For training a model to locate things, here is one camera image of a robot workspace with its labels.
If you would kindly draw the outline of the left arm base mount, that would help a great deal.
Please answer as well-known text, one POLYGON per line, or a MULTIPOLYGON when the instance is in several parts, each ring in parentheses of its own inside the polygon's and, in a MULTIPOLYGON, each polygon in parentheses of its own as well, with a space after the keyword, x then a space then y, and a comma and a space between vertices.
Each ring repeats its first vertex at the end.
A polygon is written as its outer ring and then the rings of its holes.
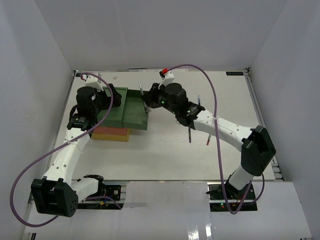
POLYGON ((91 200, 84 200, 78 204, 78 210, 121 210, 126 199, 127 186, 125 184, 105 184, 102 197, 99 194, 90 195, 91 200))

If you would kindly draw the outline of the purple pen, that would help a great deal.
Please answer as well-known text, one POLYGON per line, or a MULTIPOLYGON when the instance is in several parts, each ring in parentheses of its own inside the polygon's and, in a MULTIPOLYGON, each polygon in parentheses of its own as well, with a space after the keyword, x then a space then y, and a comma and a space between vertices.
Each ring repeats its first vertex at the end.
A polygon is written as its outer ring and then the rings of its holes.
POLYGON ((188 140, 189 143, 192 143, 192 129, 188 127, 188 140))

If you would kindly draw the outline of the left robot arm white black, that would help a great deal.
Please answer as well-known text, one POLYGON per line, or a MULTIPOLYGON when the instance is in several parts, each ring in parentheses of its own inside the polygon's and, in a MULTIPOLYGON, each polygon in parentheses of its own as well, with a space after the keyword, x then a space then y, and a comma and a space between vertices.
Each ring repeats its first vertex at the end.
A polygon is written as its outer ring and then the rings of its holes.
POLYGON ((86 198, 99 200, 105 196, 104 178, 89 174, 77 182, 73 172, 92 136, 92 128, 98 123, 101 111, 121 106, 122 95, 113 84, 108 87, 83 86, 77 90, 76 105, 69 113, 65 134, 65 147, 41 179, 34 179, 31 193, 37 212, 54 216, 72 217, 78 204, 86 198))

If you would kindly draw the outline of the green drawer cabinet box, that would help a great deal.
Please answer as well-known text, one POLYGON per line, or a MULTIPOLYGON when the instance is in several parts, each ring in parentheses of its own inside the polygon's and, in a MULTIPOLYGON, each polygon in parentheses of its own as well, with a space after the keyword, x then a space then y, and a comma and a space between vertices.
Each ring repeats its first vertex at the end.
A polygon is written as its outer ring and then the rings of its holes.
POLYGON ((128 88, 116 87, 115 90, 121 94, 121 105, 113 107, 106 119, 94 129, 93 140, 128 142, 130 139, 131 129, 125 128, 122 122, 128 88))

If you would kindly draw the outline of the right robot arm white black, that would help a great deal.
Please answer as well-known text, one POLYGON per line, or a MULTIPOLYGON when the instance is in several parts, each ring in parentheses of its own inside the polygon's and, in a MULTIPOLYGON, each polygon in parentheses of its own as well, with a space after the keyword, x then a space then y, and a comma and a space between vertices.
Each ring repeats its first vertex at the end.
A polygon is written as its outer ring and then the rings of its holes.
POLYGON ((276 154, 267 129, 237 125, 214 115, 203 106, 189 101, 179 83, 167 86, 154 83, 142 95, 143 102, 151 109, 164 108, 174 114, 183 126, 217 137, 241 153, 240 166, 230 175, 224 187, 226 195, 236 200, 243 195, 248 183, 260 177, 276 154))

